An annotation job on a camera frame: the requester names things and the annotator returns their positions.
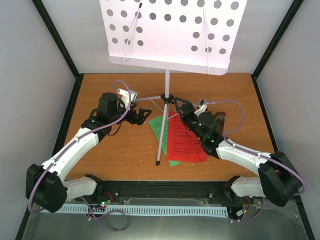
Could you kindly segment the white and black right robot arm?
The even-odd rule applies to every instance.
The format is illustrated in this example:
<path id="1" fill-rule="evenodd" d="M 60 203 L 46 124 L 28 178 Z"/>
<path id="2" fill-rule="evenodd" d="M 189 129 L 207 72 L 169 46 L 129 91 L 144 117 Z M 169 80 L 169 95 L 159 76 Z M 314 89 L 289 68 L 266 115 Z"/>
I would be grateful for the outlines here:
<path id="1" fill-rule="evenodd" d="M 254 177 L 236 175 L 225 184 L 224 195 L 229 201 L 244 197 L 266 198 L 283 207 L 292 197 L 304 193 L 304 180 L 283 152 L 261 152 L 227 138 L 218 131 L 217 120 L 207 110 L 205 100 L 198 108 L 178 97 L 173 102 L 183 125 L 195 134 L 208 156 L 235 163 L 255 174 Z"/>

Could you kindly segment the green sheet music page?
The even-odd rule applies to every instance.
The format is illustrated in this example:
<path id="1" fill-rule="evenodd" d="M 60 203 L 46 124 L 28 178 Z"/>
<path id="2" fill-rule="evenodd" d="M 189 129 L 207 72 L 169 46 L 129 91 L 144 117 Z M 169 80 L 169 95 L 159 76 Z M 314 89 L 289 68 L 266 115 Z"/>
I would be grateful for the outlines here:
<path id="1" fill-rule="evenodd" d="M 161 129 L 162 129 L 163 117 L 158 116 L 148 121 L 149 126 L 151 127 L 153 133 L 155 134 L 157 140 L 160 140 Z M 165 156 L 167 156 L 167 142 L 168 142 L 168 120 L 165 121 L 164 131 L 162 137 L 161 149 Z M 182 163 L 181 161 L 169 160 L 168 161 L 171 167 L 177 166 Z"/>

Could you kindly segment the red sheet music page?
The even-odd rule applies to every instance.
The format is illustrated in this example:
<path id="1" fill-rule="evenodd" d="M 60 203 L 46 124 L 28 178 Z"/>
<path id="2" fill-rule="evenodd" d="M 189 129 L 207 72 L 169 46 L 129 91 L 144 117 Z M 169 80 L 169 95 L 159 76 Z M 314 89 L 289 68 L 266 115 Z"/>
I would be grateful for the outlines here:
<path id="1" fill-rule="evenodd" d="M 199 139 L 182 123 L 178 113 L 171 111 L 168 118 L 166 159 L 170 162 L 206 162 Z"/>

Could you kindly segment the white tripod music stand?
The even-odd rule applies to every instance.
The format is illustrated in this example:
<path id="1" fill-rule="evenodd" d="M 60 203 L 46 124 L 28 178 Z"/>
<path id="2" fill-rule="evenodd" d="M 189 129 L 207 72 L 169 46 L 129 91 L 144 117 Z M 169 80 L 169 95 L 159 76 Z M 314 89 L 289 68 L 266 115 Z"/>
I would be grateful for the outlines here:
<path id="1" fill-rule="evenodd" d="M 114 64 L 224 75 L 246 8 L 244 0 L 102 0 Z"/>

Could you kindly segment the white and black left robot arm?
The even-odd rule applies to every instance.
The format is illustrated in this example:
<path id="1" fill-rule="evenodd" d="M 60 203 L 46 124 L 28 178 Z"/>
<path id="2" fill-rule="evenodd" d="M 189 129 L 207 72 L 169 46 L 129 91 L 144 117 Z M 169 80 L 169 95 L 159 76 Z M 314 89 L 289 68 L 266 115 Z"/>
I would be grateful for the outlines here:
<path id="1" fill-rule="evenodd" d="M 112 92 L 101 95 L 97 108 L 93 109 L 75 136 L 54 156 L 41 165 L 32 164 L 26 172 L 25 195 L 28 209 L 37 204 L 50 213 L 57 212 L 65 202 L 88 196 L 92 201 L 103 198 L 104 188 L 98 185 L 99 178 L 87 174 L 67 180 L 76 163 L 106 136 L 111 136 L 113 125 L 126 121 L 142 125 L 151 114 L 150 109 L 136 110 L 135 92 L 120 90 L 122 97 Z"/>

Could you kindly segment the brown wooden metronome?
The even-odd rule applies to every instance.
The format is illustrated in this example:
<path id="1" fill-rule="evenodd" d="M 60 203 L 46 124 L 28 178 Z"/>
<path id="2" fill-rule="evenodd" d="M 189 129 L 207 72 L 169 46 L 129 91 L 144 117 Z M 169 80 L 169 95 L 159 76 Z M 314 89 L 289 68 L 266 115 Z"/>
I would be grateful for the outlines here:
<path id="1" fill-rule="evenodd" d="M 224 132 L 224 125 L 226 120 L 226 113 L 223 111 L 218 111 L 213 115 L 215 121 L 217 122 L 217 131 L 221 135 Z"/>

